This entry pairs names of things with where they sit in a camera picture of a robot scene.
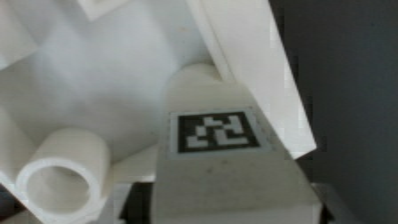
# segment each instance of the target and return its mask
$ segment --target white surface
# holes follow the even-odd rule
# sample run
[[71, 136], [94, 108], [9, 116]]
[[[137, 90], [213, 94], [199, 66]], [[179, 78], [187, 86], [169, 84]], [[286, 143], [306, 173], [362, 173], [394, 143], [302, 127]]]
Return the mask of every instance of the white surface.
[[160, 96], [185, 64], [211, 61], [185, 0], [133, 0], [94, 22], [78, 2], [9, 1], [41, 49], [0, 72], [0, 104], [39, 145], [78, 127], [114, 162], [158, 142]]
[[242, 82], [293, 157], [316, 148], [265, 0], [188, 0], [224, 81]]
[[[270, 133], [263, 114], [256, 112], [251, 93], [238, 84], [217, 84], [211, 75], [217, 75], [211, 66], [188, 66], [174, 77], [165, 95], [153, 223], [318, 224], [322, 203], [275, 133]], [[176, 131], [171, 112], [247, 106], [254, 108], [272, 150], [171, 156], [171, 132]]]
[[94, 21], [130, 0], [78, 0], [89, 20]]
[[0, 70], [36, 51], [37, 46], [7, 1], [0, 1]]
[[57, 131], [18, 175], [25, 204], [46, 223], [68, 223], [101, 199], [110, 152], [101, 138], [80, 129]]

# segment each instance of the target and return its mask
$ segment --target gray surface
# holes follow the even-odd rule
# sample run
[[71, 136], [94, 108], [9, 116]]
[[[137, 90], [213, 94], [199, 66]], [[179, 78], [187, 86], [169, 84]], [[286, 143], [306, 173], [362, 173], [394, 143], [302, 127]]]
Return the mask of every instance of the gray surface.
[[272, 0], [313, 110], [309, 176], [364, 223], [398, 220], [398, 1]]

